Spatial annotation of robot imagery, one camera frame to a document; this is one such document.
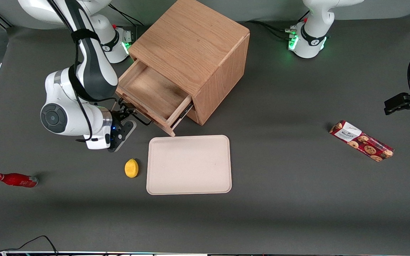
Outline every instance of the yellow lemon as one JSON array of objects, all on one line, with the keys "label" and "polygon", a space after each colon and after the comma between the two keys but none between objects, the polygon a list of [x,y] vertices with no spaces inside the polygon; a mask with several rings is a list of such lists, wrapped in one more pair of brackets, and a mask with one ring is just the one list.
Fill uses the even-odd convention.
[{"label": "yellow lemon", "polygon": [[124,165],[124,172],[126,173],[127,177],[135,178],[138,174],[138,164],[135,159],[130,159]]}]

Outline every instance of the red cookie box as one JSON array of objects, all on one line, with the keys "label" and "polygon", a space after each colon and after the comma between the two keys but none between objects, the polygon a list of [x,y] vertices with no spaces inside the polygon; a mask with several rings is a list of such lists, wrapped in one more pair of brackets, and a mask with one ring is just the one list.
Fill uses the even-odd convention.
[{"label": "red cookie box", "polygon": [[376,162],[381,162],[393,155],[393,148],[368,136],[366,133],[363,133],[361,130],[344,120],[341,120],[333,126],[330,133],[354,149],[371,157],[371,159]]}]

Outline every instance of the gray table surface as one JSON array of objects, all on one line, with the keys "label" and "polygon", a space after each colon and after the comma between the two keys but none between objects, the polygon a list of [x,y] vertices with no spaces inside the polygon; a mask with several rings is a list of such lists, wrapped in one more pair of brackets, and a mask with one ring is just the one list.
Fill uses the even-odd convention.
[{"label": "gray table surface", "polygon": [[[73,63],[74,46],[64,30],[9,29],[0,172],[41,182],[0,183],[0,249],[47,235],[61,251],[410,255],[410,111],[383,110],[408,90],[410,17],[337,21],[310,60],[259,25],[245,26],[244,77],[205,126],[185,119],[175,130],[229,137],[232,190],[185,196],[146,192],[148,142],[166,136],[155,125],[138,126],[114,154],[45,130],[44,79]],[[374,162],[329,135],[342,119],[394,156]],[[135,179],[123,171],[130,158],[141,162]],[[37,241],[26,250],[50,247]]]}]

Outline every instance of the gray wall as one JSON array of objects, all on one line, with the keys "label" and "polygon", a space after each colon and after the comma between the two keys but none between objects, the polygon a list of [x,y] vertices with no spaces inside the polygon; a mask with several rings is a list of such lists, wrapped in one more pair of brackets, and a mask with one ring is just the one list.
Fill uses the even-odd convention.
[{"label": "gray wall", "polygon": [[[300,18],[306,7],[301,0],[199,0],[235,21],[258,19],[261,21],[292,21]],[[154,23],[175,0],[114,0],[121,11],[143,23]],[[50,29],[57,26],[30,17],[17,0],[0,0],[0,13],[11,23],[29,28]],[[110,22],[130,26],[124,18],[109,7],[101,14]],[[410,0],[366,0],[365,2],[335,9],[338,20],[399,18],[410,14]]]}]

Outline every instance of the wooden drawer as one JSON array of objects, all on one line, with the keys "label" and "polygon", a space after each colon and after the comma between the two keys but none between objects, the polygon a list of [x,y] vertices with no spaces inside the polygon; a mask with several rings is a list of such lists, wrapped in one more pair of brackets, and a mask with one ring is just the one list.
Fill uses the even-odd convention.
[{"label": "wooden drawer", "polygon": [[192,108],[187,92],[140,60],[119,78],[116,93],[170,136],[175,136],[173,129]]},{"label": "wooden drawer", "polygon": [[249,30],[196,0],[177,0],[129,48],[117,93],[171,136],[204,125],[245,71]]}]

